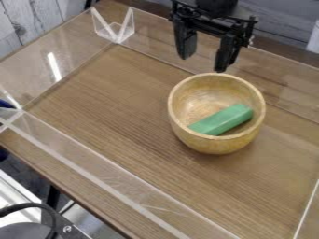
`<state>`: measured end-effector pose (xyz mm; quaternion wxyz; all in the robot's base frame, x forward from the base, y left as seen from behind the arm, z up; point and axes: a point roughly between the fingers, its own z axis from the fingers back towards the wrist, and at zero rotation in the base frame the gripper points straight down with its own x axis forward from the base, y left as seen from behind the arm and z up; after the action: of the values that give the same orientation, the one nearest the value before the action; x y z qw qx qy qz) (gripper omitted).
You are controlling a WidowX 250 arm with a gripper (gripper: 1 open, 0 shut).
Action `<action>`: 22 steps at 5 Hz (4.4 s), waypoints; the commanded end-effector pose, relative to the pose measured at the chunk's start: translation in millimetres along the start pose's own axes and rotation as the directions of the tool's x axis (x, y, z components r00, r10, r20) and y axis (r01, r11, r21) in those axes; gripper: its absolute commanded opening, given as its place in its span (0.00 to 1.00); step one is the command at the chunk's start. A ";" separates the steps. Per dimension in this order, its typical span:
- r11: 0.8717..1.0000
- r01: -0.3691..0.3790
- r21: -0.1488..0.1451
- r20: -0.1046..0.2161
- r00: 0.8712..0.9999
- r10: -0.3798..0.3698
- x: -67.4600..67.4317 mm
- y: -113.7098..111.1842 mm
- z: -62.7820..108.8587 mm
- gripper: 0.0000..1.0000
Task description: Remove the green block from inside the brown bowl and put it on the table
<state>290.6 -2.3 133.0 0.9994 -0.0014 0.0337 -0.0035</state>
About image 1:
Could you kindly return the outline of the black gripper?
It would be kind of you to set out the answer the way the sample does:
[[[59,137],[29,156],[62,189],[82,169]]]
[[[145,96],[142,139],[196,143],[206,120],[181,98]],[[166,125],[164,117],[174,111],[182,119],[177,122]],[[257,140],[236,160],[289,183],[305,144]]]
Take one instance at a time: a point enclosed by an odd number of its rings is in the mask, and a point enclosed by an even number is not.
[[[170,0],[169,21],[174,27],[178,57],[186,60],[197,49],[197,32],[221,37],[214,71],[222,73],[234,63],[240,46],[250,45],[257,17],[238,0]]]

